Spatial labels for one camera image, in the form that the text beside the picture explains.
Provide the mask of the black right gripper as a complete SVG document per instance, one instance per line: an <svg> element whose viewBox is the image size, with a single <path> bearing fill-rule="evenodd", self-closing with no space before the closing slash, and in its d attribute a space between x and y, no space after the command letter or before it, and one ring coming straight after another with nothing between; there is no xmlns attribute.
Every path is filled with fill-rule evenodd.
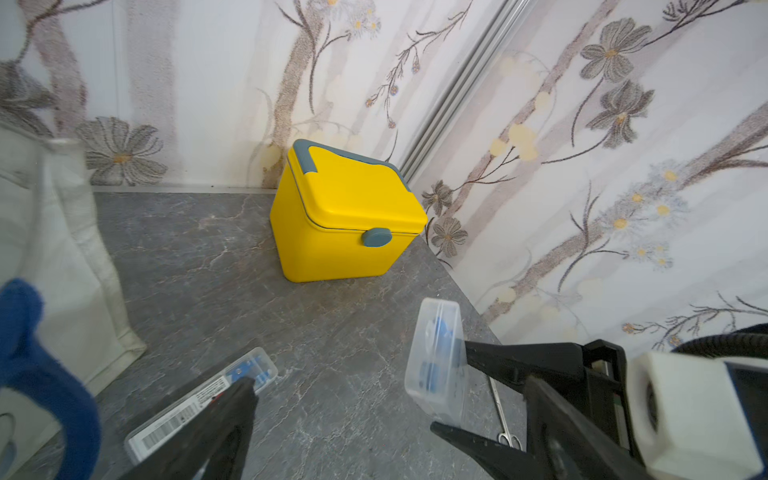
<svg viewBox="0 0 768 480"><path fill-rule="evenodd" d="M626 393L624 349L605 340L575 343L494 345L466 341L468 364L522 393L530 376L546 381L562 396L585 396L585 413L603 433L636 461L639 449ZM542 479L528 453L439 422L430 431L472 458L496 480Z"/></svg>

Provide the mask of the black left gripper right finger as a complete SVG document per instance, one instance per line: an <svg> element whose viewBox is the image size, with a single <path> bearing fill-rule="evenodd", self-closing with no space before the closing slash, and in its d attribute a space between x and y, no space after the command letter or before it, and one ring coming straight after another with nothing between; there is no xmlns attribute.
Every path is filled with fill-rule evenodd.
<svg viewBox="0 0 768 480"><path fill-rule="evenodd" d="M542 479L648 479L632 459L544 380L524 386L528 453Z"/></svg>

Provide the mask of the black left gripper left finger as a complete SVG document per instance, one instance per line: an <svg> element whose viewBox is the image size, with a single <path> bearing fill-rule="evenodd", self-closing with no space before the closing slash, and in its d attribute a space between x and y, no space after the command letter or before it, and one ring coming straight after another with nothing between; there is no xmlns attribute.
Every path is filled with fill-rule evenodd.
<svg viewBox="0 0 768 480"><path fill-rule="evenodd" d="M205 479L241 478L258 405L254 384L239 379L123 477L192 479L202 472Z"/></svg>

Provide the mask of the small blue clear case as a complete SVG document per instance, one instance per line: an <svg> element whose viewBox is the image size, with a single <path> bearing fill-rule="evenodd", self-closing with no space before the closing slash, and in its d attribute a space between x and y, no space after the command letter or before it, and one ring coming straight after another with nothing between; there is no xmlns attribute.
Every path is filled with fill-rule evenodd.
<svg viewBox="0 0 768 480"><path fill-rule="evenodd" d="M460 306L450 300L426 298L412 338L405 390L433 420L459 427L467 385Z"/></svg>

